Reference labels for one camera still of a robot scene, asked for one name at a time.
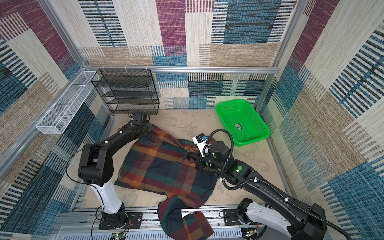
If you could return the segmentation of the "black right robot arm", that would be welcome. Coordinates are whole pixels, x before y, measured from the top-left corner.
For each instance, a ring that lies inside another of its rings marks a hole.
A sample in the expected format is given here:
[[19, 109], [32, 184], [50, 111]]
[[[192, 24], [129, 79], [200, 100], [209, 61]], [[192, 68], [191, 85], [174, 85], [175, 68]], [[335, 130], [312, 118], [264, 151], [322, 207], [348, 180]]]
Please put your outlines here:
[[199, 149], [197, 167], [218, 171], [229, 181], [230, 188], [243, 189], [263, 200], [267, 206], [251, 199], [243, 199], [237, 207], [241, 223], [264, 224], [275, 229], [291, 240], [322, 240], [327, 231], [323, 223], [325, 211], [317, 204], [296, 200], [269, 183], [248, 164], [230, 158], [225, 160], [230, 149], [224, 142], [209, 144], [207, 139], [193, 139]]

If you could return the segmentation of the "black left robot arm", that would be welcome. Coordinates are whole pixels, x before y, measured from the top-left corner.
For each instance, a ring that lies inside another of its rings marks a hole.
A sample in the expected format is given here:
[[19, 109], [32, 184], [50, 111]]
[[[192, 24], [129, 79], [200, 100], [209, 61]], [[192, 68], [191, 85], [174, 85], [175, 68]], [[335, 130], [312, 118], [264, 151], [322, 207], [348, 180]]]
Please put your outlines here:
[[81, 153], [78, 176], [94, 191], [101, 204], [100, 230], [122, 229], [128, 225], [124, 203], [119, 199], [112, 176], [113, 156], [126, 144], [139, 139], [153, 129], [148, 121], [130, 121], [117, 133], [92, 145], [85, 145]]

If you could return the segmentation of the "plaid long sleeve shirt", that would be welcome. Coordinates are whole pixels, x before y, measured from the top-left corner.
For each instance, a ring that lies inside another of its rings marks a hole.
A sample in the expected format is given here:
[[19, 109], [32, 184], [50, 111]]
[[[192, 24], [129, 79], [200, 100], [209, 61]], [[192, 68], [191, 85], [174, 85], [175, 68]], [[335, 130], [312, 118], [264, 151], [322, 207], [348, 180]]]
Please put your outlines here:
[[214, 233], [203, 213], [182, 216], [183, 209], [203, 206], [217, 183], [215, 172], [196, 169], [198, 151], [193, 142], [154, 127], [132, 145], [115, 181], [123, 188], [165, 195], [158, 218], [175, 240], [206, 240]]

